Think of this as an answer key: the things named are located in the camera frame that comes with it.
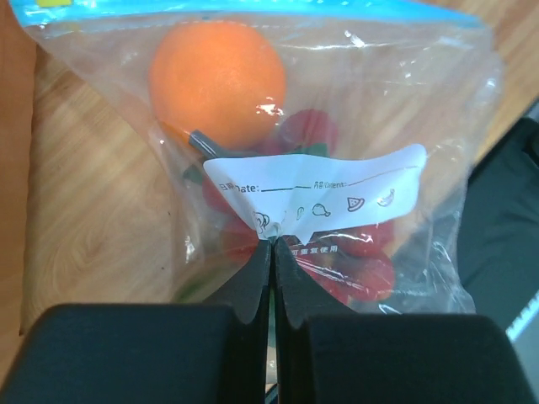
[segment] blue zipper seal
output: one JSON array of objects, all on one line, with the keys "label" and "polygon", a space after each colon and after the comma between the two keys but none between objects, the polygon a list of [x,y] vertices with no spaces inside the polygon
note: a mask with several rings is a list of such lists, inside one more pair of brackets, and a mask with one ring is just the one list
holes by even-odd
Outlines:
[{"label": "blue zipper seal", "polygon": [[155,13],[285,13],[404,23],[450,23],[478,27],[472,15],[407,0],[73,0],[42,8],[36,0],[11,0],[24,27]]}]

